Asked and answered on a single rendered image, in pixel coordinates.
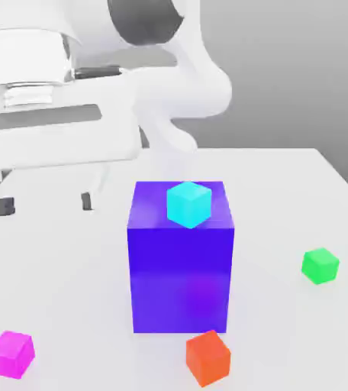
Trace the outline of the small orange cube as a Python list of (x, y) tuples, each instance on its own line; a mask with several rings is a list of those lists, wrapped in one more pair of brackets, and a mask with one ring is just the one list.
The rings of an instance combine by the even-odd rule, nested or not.
[(198, 385), (205, 387), (229, 375), (231, 352), (210, 330), (186, 341), (185, 362)]

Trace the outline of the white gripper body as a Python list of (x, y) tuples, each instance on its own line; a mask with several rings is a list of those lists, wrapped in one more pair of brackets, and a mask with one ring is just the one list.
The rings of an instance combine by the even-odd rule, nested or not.
[(134, 103), (125, 73), (57, 86), (50, 105), (5, 108), (0, 93), (0, 170), (134, 159)]

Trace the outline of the large purple box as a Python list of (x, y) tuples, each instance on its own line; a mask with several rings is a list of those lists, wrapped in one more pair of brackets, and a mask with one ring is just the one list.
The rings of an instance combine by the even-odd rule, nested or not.
[(136, 333), (227, 330), (234, 221), (224, 184), (211, 189), (211, 217), (188, 229), (166, 217), (174, 182), (138, 181), (127, 223)]

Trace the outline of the small magenta cube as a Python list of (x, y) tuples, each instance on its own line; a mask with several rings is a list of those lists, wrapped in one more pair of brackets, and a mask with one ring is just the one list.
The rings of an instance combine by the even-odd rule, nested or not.
[(0, 335), (0, 376), (21, 379), (35, 358), (29, 334), (3, 331)]

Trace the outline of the small green cube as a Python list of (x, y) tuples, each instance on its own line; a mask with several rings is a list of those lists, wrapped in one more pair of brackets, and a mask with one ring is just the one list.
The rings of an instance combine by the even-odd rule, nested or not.
[(304, 253), (301, 271), (312, 283), (319, 285), (334, 280), (339, 265), (340, 260), (322, 247)]

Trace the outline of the small cyan cube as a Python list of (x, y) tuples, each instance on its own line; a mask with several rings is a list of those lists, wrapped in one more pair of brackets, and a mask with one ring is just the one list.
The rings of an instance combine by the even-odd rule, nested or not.
[(182, 182), (166, 192), (166, 215), (182, 227), (193, 229), (211, 217), (212, 191), (194, 182)]

